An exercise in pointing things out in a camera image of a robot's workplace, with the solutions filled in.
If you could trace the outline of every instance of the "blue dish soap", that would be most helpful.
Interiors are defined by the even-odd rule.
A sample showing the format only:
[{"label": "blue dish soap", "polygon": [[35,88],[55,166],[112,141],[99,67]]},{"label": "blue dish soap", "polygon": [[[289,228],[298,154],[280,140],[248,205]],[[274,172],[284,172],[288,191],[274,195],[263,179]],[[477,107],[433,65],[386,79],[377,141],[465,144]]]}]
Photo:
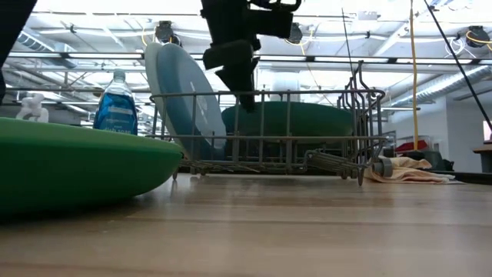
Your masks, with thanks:
[{"label": "blue dish soap", "polygon": [[113,82],[105,89],[95,114],[93,128],[125,134],[138,134],[138,116],[125,72],[116,69]]}]

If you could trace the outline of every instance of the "bottle cap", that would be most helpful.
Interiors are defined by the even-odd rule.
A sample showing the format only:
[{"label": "bottle cap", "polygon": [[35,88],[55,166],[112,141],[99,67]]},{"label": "bottle cap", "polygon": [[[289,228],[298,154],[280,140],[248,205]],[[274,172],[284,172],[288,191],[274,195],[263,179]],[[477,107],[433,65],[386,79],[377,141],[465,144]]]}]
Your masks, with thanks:
[{"label": "bottle cap", "polygon": [[125,71],[122,69],[116,69],[115,73],[113,73],[113,79],[125,80]]}]

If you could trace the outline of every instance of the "dish rack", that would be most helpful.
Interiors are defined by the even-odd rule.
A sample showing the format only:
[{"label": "dish rack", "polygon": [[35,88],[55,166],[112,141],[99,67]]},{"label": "dish rack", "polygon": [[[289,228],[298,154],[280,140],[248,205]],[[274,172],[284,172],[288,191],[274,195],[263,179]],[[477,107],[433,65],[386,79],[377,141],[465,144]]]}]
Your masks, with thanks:
[{"label": "dish rack", "polygon": [[[392,174],[391,162],[389,159],[380,159],[379,155],[383,149],[387,137],[382,135],[382,120],[381,120],[381,99],[385,96],[385,92],[380,89],[368,88],[362,81],[361,62],[353,72],[349,83],[343,90],[324,90],[324,91],[284,91],[284,92],[206,92],[206,93],[172,93],[165,95],[153,95],[150,97],[152,101],[155,98],[162,98],[164,109],[166,109],[166,100],[170,97],[189,97],[194,98],[192,125],[196,121],[196,108],[198,96],[203,95],[234,95],[236,96],[234,132],[227,135],[196,135],[194,128],[190,135],[166,135],[164,126],[166,122],[165,116],[162,118],[161,134],[156,135],[157,125],[157,106],[155,108],[155,116],[153,121],[152,135],[147,137],[154,139],[170,140],[170,139],[210,139],[211,147],[214,147],[215,139],[226,139],[231,146],[231,152],[225,156],[225,159],[193,159],[196,151],[199,149],[191,149],[190,159],[182,159],[181,166],[189,167],[192,173],[199,172],[206,175],[209,172],[216,171],[249,171],[249,172],[268,172],[282,174],[299,174],[304,173],[308,169],[322,169],[329,172],[334,172],[343,179],[357,179],[358,184],[362,185],[364,178],[364,170],[369,166],[383,176]],[[356,76],[359,74],[359,81],[363,88],[357,88]],[[265,95],[282,94],[287,97],[287,114],[285,115],[286,132],[281,136],[264,135],[264,103]],[[332,95],[338,94],[337,108],[347,110],[351,113],[353,134],[347,136],[294,136],[291,134],[291,95],[305,94],[323,94]],[[260,109],[260,134],[259,135],[242,135],[238,131],[238,113],[240,109],[238,96],[239,95],[255,95],[260,96],[261,101],[256,105]],[[278,143],[278,153],[272,155],[266,151],[266,144],[275,141]],[[299,155],[298,142],[322,142],[317,149],[308,149],[303,155]],[[329,149],[329,145],[337,143],[341,147]],[[246,148],[246,151],[240,151],[240,147]],[[255,154],[251,154],[248,148],[254,147]]]}]

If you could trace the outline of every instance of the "towel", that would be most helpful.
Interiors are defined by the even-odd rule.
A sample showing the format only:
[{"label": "towel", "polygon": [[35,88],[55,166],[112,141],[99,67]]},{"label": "towel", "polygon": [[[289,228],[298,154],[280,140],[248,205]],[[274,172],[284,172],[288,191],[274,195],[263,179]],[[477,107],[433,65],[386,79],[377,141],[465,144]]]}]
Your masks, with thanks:
[{"label": "towel", "polygon": [[364,177],[376,182],[391,183],[430,183],[430,184],[450,184],[456,183],[454,176],[425,172],[419,169],[430,169],[432,165],[422,159],[416,161],[408,157],[390,158],[393,165],[393,175],[382,177],[372,171],[372,168],[365,170]]}]

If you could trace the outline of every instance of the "small white figurine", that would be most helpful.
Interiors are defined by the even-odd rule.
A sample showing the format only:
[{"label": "small white figurine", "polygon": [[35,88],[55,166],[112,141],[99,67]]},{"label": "small white figurine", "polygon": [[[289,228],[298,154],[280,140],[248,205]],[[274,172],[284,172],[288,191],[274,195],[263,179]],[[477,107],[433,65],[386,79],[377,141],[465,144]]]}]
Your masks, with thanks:
[{"label": "small white figurine", "polygon": [[48,122],[49,113],[46,108],[41,107],[41,101],[44,95],[36,93],[32,97],[22,99],[21,111],[15,116],[16,119],[24,119],[26,115],[30,115],[28,120],[33,122]]}]

